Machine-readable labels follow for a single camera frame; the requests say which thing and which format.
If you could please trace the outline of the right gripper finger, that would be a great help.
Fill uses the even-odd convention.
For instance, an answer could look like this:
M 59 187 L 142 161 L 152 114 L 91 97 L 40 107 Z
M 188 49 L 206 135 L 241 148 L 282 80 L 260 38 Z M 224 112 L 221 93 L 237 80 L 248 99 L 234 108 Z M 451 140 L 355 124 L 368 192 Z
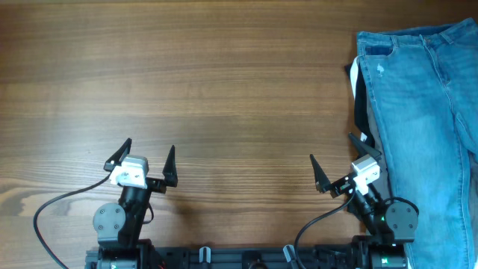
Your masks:
M 331 182 L 329 181 L 327 175 L 317 162 L 317 159 L 314 157 L 313 154 L 310 154 L 311 165 L 314 171 L 314 180 L 315 180 L 315 187 L 316 190 L 321 193 L 326 193 L 330 189 Z
M 368 146 L 366 143 L 361 141 L 359 138 L 357 138 L 351 132 L 348 134 L 348 138 L 350 139 L 350 141 L 352 142 L 352 145 L 356 148 L 356 151 L 358 153 L 358 156 L 357 156 L 356 160 L 358 160 L 358 159 L 360 159 L 360 158 L 362 158 L 366 155 L 371 156 L 377 162 L 379 162 L 381 160 L 382 153 L 379 150 L 374 149 L 371 146 Z

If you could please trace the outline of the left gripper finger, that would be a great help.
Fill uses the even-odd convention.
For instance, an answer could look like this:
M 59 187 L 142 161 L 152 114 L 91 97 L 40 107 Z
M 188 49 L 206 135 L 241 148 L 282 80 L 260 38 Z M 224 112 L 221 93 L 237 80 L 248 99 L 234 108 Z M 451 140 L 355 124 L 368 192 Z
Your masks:
M 123 159 L 131 151 L 132 139 L 127 138 L 123 145 L 105 162 L 103 169 L 107 172 L 112 172 L 113 169 L 121 165 Z
M 176 169 L 176 148 L 174 145 L 170 148 L 162 173 L 165 185 L 176 188 L 178 184 L 178 174 Z

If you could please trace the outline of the light blue denim jeans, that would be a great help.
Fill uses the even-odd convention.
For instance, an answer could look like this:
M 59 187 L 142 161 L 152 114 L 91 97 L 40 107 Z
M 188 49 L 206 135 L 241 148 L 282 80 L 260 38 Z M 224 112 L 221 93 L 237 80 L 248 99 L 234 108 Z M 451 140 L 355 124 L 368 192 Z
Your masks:
M 473 268 L 477 23 L 357 34 L 391 192 L 419 208 L 414 268 Z

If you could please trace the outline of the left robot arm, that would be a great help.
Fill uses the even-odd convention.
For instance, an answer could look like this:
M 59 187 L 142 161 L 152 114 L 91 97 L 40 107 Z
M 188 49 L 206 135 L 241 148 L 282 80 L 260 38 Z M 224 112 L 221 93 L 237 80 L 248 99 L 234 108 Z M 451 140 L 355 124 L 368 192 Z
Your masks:
M 140 239 L 140 232 L 148 222 L 147 211 L 152 209 L 153 193 L 164 194 L 168 187 L 178 184 L 176 148 L 172 146 L 162 170 L 163 178 L 148 177 L 148 159 L 130 153 L 132 139 L 105 162 L 113 185 L 122 187 L 118 202 L 100 206 L 93 217 L 97 233 L 98 252 L 85 259 L 86 268 L 140 269 L 165 268 L 166 262 L 149 239 Z

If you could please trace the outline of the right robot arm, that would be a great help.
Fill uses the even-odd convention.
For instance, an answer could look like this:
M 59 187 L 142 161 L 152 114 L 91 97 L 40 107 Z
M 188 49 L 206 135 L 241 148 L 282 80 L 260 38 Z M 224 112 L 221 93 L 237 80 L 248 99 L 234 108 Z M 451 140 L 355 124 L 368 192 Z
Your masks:
M 349 134 L 358 158 L 351 171 L 331 182 L 317 159 L 311 155 L 316 189 L 336 198 L 347 197 L 347 208 L 365 226 L 367 235 L 356 235 L 349 244 L 317 245 L 313 257 L 318 268 L 407 268 L 405 246 L 415 240 L 419 209 L 401 197 L 382 198 L 373 183 L 379 179 L 382 154 L 354 134 Z

